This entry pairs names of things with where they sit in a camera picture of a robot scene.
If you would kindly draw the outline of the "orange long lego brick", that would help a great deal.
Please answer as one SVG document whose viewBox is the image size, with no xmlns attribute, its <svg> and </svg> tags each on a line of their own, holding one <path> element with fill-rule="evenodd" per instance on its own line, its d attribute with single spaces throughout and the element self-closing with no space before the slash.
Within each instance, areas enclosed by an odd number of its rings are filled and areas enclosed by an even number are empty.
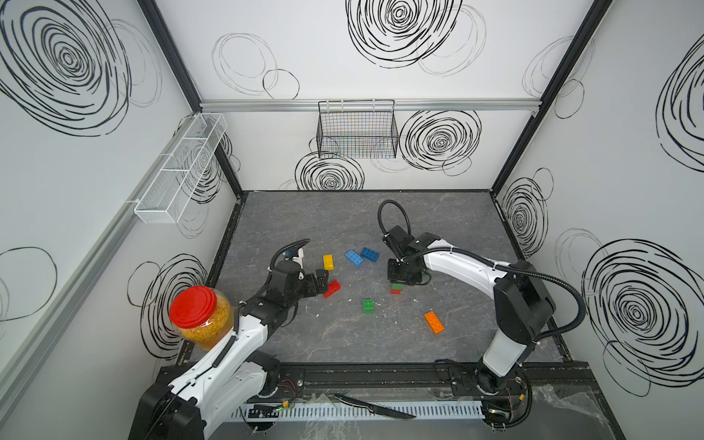
<svg viewBox="0 0 704 440">
<path fill-rule="evenodd" d="M 427 322 L 430 329 L 435 335 L 438 335 L 445 331 L 445 326 L 442 324 L 442 322 L 434 311 L 426 313 L 423 318 L 425 319 L 425 322 Z"/>
</svg>

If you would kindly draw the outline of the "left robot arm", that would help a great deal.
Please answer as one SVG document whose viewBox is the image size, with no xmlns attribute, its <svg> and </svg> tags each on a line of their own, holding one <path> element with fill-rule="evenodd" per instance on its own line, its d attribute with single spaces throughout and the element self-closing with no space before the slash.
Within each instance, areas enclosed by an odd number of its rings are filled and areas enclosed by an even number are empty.
<svg viewBox="0 0 704 440">
<path fill-rule="evenodd" d="M 274 394 L 278 361 L 258 349 L 300 300 L 327 292 L 328 278 L 326 269 L 307 273 L 295 260 L 276 263 L 224 339 L 169 384 L 146 390 L 128 437 L 208 439 L 247 400 Z"/>
</svg>

